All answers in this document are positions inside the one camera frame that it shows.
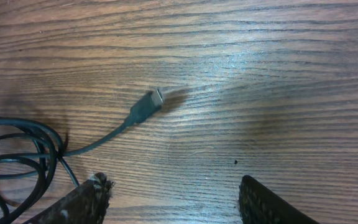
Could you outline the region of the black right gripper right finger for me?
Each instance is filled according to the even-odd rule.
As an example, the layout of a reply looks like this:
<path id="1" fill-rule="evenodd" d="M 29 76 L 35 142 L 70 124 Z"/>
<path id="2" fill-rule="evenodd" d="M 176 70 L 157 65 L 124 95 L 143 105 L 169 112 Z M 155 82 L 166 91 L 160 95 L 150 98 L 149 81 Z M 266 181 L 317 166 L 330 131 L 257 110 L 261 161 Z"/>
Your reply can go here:
<path id="1" fill-rule="evenodd" d="M 238 202 L 245 224 L 318 224 L 249 175 L 242 178 Z"/>

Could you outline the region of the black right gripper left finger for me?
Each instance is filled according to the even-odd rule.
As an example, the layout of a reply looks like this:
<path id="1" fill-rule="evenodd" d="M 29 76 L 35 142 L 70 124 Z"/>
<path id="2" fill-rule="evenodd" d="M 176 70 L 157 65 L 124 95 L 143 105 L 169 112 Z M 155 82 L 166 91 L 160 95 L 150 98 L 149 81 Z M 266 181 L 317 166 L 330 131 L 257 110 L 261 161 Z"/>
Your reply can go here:
<path id="1" fill-rule="evenodd" d="M 99 172 L 25 223 L 102 224 L 113 187 L 114 182 L 106 174 Z"/>

